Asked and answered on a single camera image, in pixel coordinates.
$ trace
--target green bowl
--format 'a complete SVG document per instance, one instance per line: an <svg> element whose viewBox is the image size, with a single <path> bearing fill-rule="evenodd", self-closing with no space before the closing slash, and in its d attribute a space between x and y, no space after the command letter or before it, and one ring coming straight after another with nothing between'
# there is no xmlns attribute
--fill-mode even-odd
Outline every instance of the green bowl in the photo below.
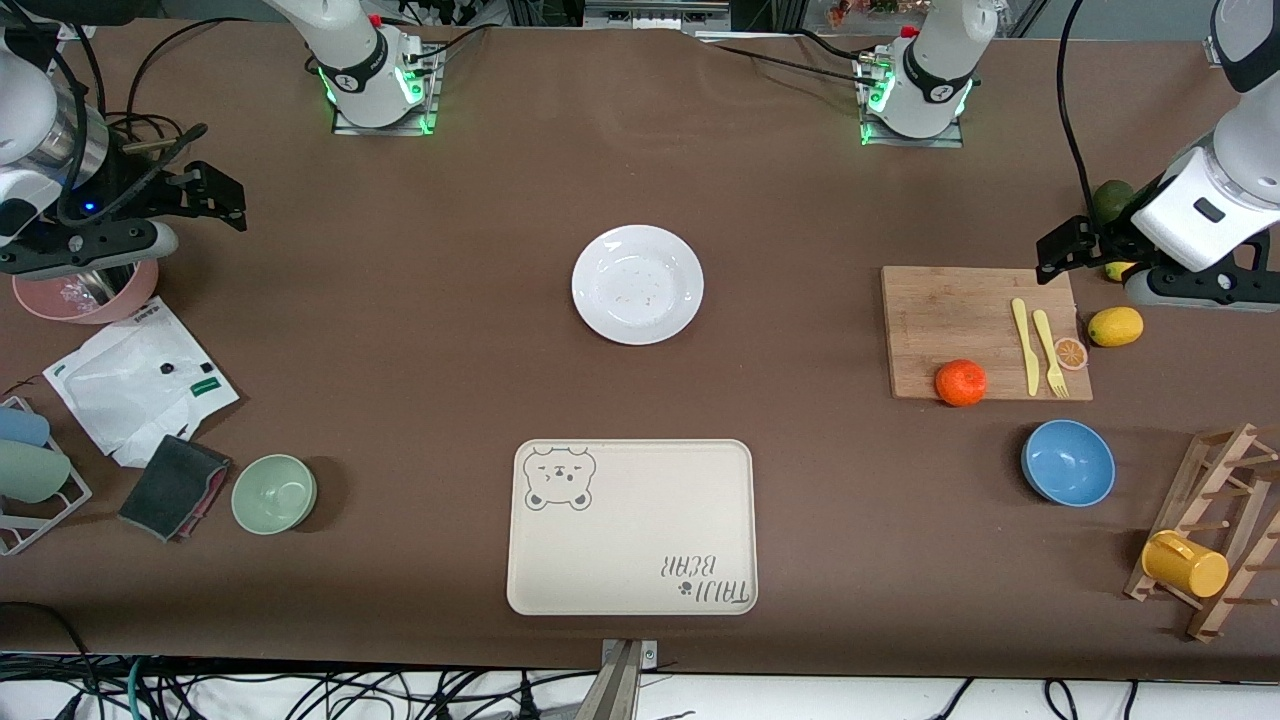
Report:
<svg viewBox="0 0 1280 720"><path fill-rule="evenodd" d="M297 457L268 455L244 468L232 491L232 514L256 536L297 525L316 503L316 479Z"/></svg>

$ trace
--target wooden cutting board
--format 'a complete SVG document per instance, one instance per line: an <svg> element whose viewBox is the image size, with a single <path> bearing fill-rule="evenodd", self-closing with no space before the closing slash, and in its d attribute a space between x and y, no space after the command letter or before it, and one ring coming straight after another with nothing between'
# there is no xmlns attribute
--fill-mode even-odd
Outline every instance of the wooden cutting board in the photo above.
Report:
<svg viewBox="0 0 1280 720"><path fill-rule="evenodd" d="M1053 340L1080 340L1075 295L1065 273L1038 286L1034 270L888 266L881 281L893 397L936 400L933 375L938 368L965 357L987 370L987 400L1057 400L1044 378L1048 363L1030 315L1044 310ZM1036 397L1027 395L1023 347L1010 309L1015 297L1027 302L1032 351L1039 359ZM1070 400L1093 400L1088 368L1062 370L1062 375Z"/></svg>

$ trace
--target blue bowl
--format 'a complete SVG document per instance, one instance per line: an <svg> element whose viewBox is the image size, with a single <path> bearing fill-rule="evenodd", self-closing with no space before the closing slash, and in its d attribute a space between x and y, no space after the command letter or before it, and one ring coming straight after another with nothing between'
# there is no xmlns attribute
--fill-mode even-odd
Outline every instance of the blue bowl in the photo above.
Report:
<svg viewBox="0 0 1280 720"><path fill-rule="evenodd" d="M1050 420L1027 438L1023 474L1046 500L1088 507L1111 492L1116 461L1107 443L1088 425Z"/></svg>

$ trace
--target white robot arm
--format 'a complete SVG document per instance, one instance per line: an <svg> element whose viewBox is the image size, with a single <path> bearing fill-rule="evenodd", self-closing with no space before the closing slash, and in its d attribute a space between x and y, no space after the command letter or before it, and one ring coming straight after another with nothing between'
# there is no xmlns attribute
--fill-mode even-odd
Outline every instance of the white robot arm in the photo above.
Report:
<svg viewBox="0 0 1280 720"><path fill-rule="evenodd" d="M1267 270L1268 228L1280 222L1280 0L1217 0L1211 40L1239 104L1138 191L1102 228L1075 217L1037 242L1038 278L1114 260L1135 261L1137 302L1280 309ZM1251 266L1233 251L1254 250Z"/></svg>
<svg viewBox="0 0 1280 720"><path fill-rule="evenodd" d="M422 104L422 41L381 23L360 0L264 0L302 33L329 96L351 123L376 128Z"/></svg>
<svg viewBox="0 0 1280 720"><path fill-rule="evenodd" d="M919 35L888 46L887 85L869 110L905 137L945 131L973 87L998 19L996 0L936 0Z"/></svg>
<svg viewBox="0 0 1280 720"><path fill-rule="evenodd" d="M265 1L302 33L329 97L351 124L388 126L424 102L421 41L381 27L360 0ZM35 31L22 0L3 3ZM90 12L87 3L44 5L46 13ZM136 15L122 3L106 9L118 22ZM3 42L0 99L0 273L45 279L161 258L177 249L177 238L150 219L157 215L212 215L244 229L239 183L205 163L175 176L160 172L163 163L128 155L83 96L55 85ZM77 156L79 169L69 178ZM90 234L95 242L86 242Z"/></svg>

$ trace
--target brown tablecloth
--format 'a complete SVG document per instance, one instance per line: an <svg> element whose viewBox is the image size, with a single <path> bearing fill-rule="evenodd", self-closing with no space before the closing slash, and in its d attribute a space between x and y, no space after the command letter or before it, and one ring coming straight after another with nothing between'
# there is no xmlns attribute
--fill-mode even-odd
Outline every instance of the brown tablecloth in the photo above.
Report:
<svg viewBox="0 0 1280 720"><path fill-rule="evenodd" d="M100 33L111 108L175 27ZM750 46L847 70L794 40ZM602 638L643 637L689 671L1276 679L1280 612L1239 609L1204 646L1187 607L1120 594L1190 433L1276 419L1274 318L1143 310L1137 345L1094 354L1091 404L890 397L882 265L1029 268L1080 208L1055 50L993 44L965 147L916 151L860 146L838 81L666 31L490 31L453 55L435 136L333 137L293 29L197 33L138 95L209 123L191 156L248 196L247 233L173 220L163 263L160 295L243 395L197 439L239 466L306 459L319 502L264 538L228 491L160 544L114 518L138 473L40 383L22 392L96 495L0 561L0 596L61 609L99 652L594 666ZM1155 177L1234 102L1194 44L1075 44L1069 76L1094 182ZM705 269L698 318L652 347L596 337L568 295L579 251L626 223L678 233ZM1125 302L1073 282L1083 311ZM0 302L0 386L92 332ZM1021 479L1023 439L1057 416L1115 451L1101 505ZM756 607L516 615L511 461L535 437L744 441ZM0 644L69 650L17 612Z"/></svg>

